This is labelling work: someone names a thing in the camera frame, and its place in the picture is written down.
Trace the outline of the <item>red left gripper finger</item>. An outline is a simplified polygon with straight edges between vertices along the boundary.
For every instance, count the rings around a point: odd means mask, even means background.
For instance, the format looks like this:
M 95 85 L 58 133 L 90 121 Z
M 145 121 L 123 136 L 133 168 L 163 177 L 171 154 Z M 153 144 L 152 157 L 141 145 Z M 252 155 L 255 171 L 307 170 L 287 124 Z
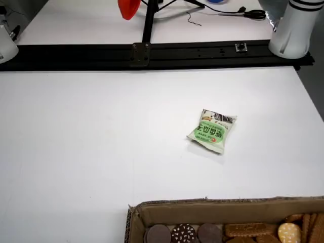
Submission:
M 131 20 L 136 14 L 141 0 L 118 0 L 118 7 L 125 20 Z

